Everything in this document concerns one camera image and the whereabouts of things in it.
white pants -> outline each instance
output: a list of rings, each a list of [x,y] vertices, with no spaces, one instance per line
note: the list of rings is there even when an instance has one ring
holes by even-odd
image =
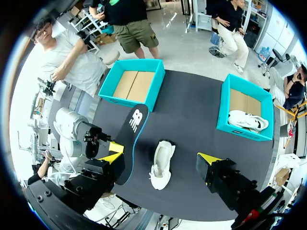
[[[233,30],[233,32],[227,30],[221,24],[217,26],[217,31],[224,40],[221,52],[226,55],[236,52],[237,59],[235,60],[235,63],[244,68],[248,58],[248,46],[246,45],[243,36],[239,32],[236,32],[236,30]]]
[[[270,69],[270,94],[273,99],[275,98],[281,106],[286,101],[286,96],[284,95],[283,88],[284,79],[280,76],[277,70],[274,67]]]

glasses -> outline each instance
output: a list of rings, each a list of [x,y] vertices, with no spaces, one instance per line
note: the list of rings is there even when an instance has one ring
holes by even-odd
[[[51,26],[51,24],[47,24],[47,25],[45,25],[44,26],[44,28],[36,35],[36,38],[38,39],[38,38],[40,38],[42,35],[43,35],[43,33],[49,28]]]

black shirt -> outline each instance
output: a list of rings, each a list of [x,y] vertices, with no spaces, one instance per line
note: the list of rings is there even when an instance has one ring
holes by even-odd
[[[127,25],[147,19],[144,0],[119,0],[113,6],[111,0],[91,0],[90,6],[96,8],[99,3],[105,7],[105,22],[111,25]]]
[[[288,83],[293,78],[293,75],[287,77]],[[294,82],[293,86],[289,91],[289,98],[286,99],[286,102],[283,104],[285,109],[291,109],[295,104],[297,104],[304,97],[305,86],[299,82]]]
[[[240,7],[234,9],[234,6],[230,1],[219,1],[216,4],[211,5],[207,8],[207,11],[210,12],[213,18],[220,17],[221,19],[228,21],[229,26],[225,26],[230,31],[233,31],[242,27],[242,14],[243,10]]]
[[[28,179],[28,186],[30,186],[31,184],[33,184],[36,181],[39,181],[41,178],[39,177],[38,173],[35,173],[33,176],[31,176]]]

white floor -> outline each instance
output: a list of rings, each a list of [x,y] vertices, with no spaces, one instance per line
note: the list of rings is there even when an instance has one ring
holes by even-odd
[[[152,28],[160,42],[159,51],[160,58],[163,60],[165,69],[176,70],[194,73],[205,77],[224,81],[229,73],[240,76],[248,81],[251,81],[262,88],[268,88],[269,81],[267,77],[262,76],[261,70],[257,67],[259,61],[257,54],[249,49],[248,61],[245,67],[244,74],[239,74],[232,67],[235,60],[234,56],[229,56],[223,59],[213,57],[208,48],[213,46],[210,43],[211,32],[199,31],[195,28],[190,28],[186,31],[186,17],[182,15],[180,2],[162,2],[162,10],[148,12],[148,19],[152,23]],[[126,54],[122,50],[119,42],[101,46],[99,56],[105,57],[111,50],[119,50],[121,53],[120,59],[136,58],[134,54]],[[147,58],[152,58],[148,49],[144,47]],[[281,112],[281,125],[286,124],[287,116]],[[290,153],[293,151],[293,141],[289,147],[284,150],[284,138],[281,138],[279,145],[279,154]],[[104,204],[97,203],[95,210],[87,211],[86,215],[92,220],[98,220],[111,212],[113,206],[117,208],[121,201],[116,197],[106,198]],[[116,213],[115,219],[123,214],[123,210]],[[221,222],[195,222],[184,220],[177,228],[178,230],[227,230],[233,221]]]

man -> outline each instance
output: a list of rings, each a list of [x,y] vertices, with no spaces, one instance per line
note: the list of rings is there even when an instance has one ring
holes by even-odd
[[[290,109],[303,99],[306,81],[307,69],[304,65],[301,65],[296,73],[284,79],[272,67],[270,69],[271,88],[265,90],[270,92],[273,99],[276,99],[285,109]]]
[[[45,176],[45,174],[48,170],[48,164],[49,164],[49,161],[52,158],[52,155],[48,150],[46,150],[45,153],[43,153],[43,155],[45,156],[44,163],[39,167],[37,173],[35,173],[33,176],[31,176],[28,179],[28,186],[30,186],[31,184],[33,184],[36,181],[41,180]]]
[[[102,13],[97,13],[99,3],[105,8]],[[95,19],[114,26],[118,40],[127,54],[135,53],[138,58],[145,58],[142,43],[149,48],[155,59],[159,57],[159,42],[147,21],[144,0],[92,0],[90,13]]]
[[[217,30],[223,39],[219,47],[213,46],[209,52],[218,58],[224,58],[236,52],[237,58],[233,66],[240,74],[243,73],[248,58],[248,47],[243,39],[245,33],[241,25],[243,7],[244,0],[223,0],[208,9],[212,18],[219,22]]]
[[[53,81],[64,80],[87,92],[92,97],[106,69],[101,59],[91,52],[83,40],[68,30],[52,37],[50,18],[42,19],[31,39],[43,48],[42,72]]]

